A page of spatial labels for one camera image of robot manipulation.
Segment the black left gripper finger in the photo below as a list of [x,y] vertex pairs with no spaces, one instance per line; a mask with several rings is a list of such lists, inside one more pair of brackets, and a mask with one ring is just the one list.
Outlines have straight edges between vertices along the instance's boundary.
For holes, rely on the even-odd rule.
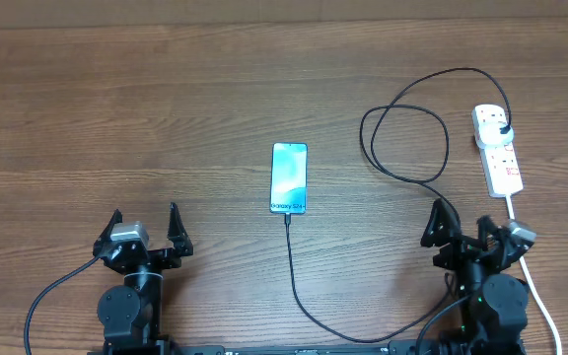
[[118,209],[112,213],[109,222],[93,244],[93,256],[106,256],[113,248],[111,233],[116,224],[122,222],[122,214]]
[[178,206],[174,202],[170,204],[170,220],[167,236],[172,242],[177,255],[193,255],[193,244],[180,218]]

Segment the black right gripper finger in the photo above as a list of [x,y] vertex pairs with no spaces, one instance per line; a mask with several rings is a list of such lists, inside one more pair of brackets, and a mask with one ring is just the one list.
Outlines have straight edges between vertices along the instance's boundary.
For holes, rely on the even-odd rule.
[[460,222],[453,208],[443,199],[438,198],[433,202],[420,245],[425,248],[442,247],[461,233]]
[[482,247],[495,247],[499,227],[494,223],[489,215],[481,216],[477,222],[477,238]]

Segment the blue smartphone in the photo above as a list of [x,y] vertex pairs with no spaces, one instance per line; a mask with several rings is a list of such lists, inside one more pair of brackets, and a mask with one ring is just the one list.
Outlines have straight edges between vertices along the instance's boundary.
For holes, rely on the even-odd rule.
[[269,209],[275,214],[307,210],[308,145],[278,142],[272,146]]

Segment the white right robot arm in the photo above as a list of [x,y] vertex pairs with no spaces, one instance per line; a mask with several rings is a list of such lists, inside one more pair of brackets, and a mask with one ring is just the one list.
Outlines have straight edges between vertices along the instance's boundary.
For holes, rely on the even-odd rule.
[[457,299],[435,314],[418,334],[416,354],[523,354],[521,332],[528,325],[530,286],[504,272],[530,250],[536,232],[511,219],[499,226],[484,215],[475,238],[462,233],[452,207],[432,204],[421,238],[436,247],[433,264],[451,271]]

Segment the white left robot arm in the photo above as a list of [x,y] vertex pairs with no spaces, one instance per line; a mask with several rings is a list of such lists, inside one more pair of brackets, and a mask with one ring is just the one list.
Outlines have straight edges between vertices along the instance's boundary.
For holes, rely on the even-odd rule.
[[149,248],[149,235],[139,222],[125,223],[115,210],[93,244],[93,258],[46,286],[33,300],[24,325],[25,352],[30,355],[30,327],[39,302],[54,288],[101,261],[123,276],[123,283],[105,291],[97,305],[104,327],[103,354],[175,354],[176,344],[161,333],[163,272],[181,267],[193,255],[193,244],[176,203],[170,204],[169,248]]

